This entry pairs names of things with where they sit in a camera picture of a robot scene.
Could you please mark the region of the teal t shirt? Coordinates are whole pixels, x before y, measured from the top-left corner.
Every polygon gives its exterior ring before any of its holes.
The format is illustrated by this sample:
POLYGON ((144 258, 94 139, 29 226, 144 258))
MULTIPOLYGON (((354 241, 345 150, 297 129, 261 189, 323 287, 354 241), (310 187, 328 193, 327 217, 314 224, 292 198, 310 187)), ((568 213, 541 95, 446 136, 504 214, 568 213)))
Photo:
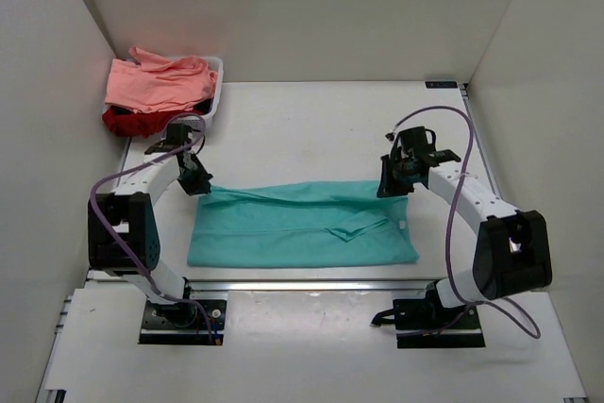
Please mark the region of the teal t shirt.
POLYGON ((187 262, 233 269, 416 263, 407 198, 379 198, 377 190, 375 180, 215 186, 199 199, 187 262))

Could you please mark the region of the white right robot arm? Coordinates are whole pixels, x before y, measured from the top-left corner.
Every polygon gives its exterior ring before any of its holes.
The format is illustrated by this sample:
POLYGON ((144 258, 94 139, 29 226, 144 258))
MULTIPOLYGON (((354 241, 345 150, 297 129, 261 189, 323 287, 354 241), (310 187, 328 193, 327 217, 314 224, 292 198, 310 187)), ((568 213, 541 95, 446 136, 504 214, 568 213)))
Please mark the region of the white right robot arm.
POLYGON ((449 205, 445 235, 459 215, 476 235, 470 268, 455 274, 451 240, 445 240, 447 277, 428 285, 422 300, 424 319, 446 327, 457 309, 548 287, 553 280, 545 217, 521 211, 466 173, 465 162, 445 150, 424 156, 380 158, 379 198, 408 195, 419 184, 449 205))

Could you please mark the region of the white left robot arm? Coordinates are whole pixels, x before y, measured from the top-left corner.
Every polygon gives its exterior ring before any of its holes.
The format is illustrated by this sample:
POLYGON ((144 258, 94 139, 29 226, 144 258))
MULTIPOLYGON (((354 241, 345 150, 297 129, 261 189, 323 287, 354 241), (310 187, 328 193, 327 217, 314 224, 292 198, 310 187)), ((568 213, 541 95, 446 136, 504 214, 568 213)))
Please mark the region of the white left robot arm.
POLYGON ((147 152, 143 163, 97 181, 88 201, 88 258, 94 271, 141 290, 178 326, 190 324, 197 302, 188 283, 160 258, 154 206, 173 183, 189 196, 210 193, 212 175, 191 152, 147 152))

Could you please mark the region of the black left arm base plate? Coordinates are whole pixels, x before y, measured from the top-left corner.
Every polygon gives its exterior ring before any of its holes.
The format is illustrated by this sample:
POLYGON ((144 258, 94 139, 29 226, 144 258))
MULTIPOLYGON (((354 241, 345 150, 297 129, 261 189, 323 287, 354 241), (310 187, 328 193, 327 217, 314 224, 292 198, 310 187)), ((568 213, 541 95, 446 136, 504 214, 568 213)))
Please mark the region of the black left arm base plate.
POLYGON ((191 304, 145 303, 139 344, 220 346, 224 343, 227 320, 226 299, 199 299, 209 318, 191 304))

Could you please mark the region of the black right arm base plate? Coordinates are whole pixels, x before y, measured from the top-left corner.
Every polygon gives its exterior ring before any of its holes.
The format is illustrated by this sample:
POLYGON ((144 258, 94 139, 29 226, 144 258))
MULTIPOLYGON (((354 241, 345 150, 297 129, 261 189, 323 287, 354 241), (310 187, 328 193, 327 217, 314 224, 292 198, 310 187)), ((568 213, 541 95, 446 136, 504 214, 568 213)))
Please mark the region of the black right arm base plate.
POLYGON ((430 282, 421 296, 398 296, 378 312, 371 327, 393 326, 398 349, 466 349, 486 346, 473 306, 445 308, 430 282))

